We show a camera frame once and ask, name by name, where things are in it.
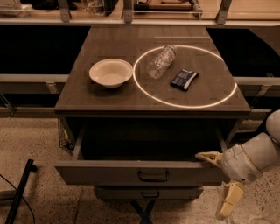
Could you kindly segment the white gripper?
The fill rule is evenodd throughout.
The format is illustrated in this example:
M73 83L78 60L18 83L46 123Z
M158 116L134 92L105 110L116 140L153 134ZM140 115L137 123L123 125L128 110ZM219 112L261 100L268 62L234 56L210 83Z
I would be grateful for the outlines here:
M263 175L251 162L245 150L238 144L223 153L218 151L199 152L195 157L221 168L226 175L235 180L223 184L220 190L216 210L216 218L220 221L225 220L242 199L244 184L251 184Z

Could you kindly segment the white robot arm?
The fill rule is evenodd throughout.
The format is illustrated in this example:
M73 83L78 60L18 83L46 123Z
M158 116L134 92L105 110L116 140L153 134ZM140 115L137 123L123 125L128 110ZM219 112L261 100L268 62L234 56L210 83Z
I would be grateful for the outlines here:
M224 185L224 198L218 215L227 218L244 194L244 186L259 179L263 172L280 165L280 110L272 112L266 119L265 132L236 144L219 153L200 152L195 155L223 170L231 182Z

